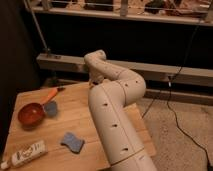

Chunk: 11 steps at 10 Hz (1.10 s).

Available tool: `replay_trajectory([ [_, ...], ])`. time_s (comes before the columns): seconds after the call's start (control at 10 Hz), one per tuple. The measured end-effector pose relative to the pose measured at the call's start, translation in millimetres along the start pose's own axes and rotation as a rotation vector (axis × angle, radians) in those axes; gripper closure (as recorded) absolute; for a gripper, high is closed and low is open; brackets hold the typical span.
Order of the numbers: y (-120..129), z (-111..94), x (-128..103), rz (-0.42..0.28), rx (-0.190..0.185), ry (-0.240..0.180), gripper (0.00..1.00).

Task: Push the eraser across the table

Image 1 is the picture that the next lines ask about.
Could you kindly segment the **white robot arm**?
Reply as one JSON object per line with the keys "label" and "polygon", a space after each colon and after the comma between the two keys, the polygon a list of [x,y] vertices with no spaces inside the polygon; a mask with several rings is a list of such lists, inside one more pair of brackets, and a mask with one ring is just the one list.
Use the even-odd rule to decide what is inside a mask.
{"label": "white robot arm", "polygon": [[136,72],[106,61],[103,50],[88,53],[88,106],[112,171],[157,171],[124,107],[142,98],[146,83]]}

